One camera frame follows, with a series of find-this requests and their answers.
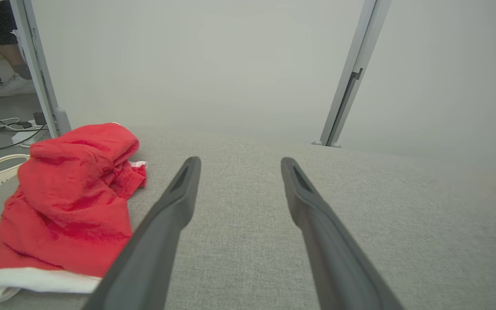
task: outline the gray fabric surface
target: gray fabric surface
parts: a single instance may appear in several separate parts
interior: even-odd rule
[[[496,177],[414,159],[198,133],[132,131],[148,188],[130,199],[136,227],[183,161],[202,161],[195,214],[182,231],[167,309],[318,309],[279,162],[294,157],[407,309],[496,309]],[[16,188],[0,186],[0,212]],[[80,309],[87,297],[21,291],[12,309]]]

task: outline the white sneaker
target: white sneaker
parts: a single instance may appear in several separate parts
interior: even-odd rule
[[[13,74],[5,83],[0,83],[0,97],[35,93],[34,81],[25,79],[18,73]]]

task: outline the gray sock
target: gray sock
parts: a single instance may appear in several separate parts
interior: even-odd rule
[[[18,73],[18,75],[20,75],[22,78],[32,79],[32,74],[30,74],[30,69],[28,69],[28,65],[27,64],[14,65],[12,67],[12,70],[14,72]]]

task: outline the red and white cloth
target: red and white cloth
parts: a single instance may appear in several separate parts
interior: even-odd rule
[[[83,126],[30,147],[0,220],[0,301],[20,289],[90,293],[132,235],[127,201],[146,163],[121,125]]]

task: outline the floor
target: floor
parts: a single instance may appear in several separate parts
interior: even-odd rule
[[[5,81],[11,75],[12,69],[10,65],[4,60],[0,60],[0,76],[2,80]],[[20,118],[20,120],[22,121],[28,121],[34,119],[34,112],[41,112],[41,107],[36,94],[24,94],[0,98],[0,119]],[[11,137],[11,135],[0,133],[0,147],[12,144]],[[48,138],[50,138],[50,136],[48,133],[46,133],[43,136],[43,139]],[[24,149],[19,146],[9,149],[2,149],[0,150],[0,157],[17,153],[28,154],[28,149]],[[14,161],[8,161],[5,164],[0,165],[0,170],[6,169],[7,167],[11,167],[18,163],[18,159]]]

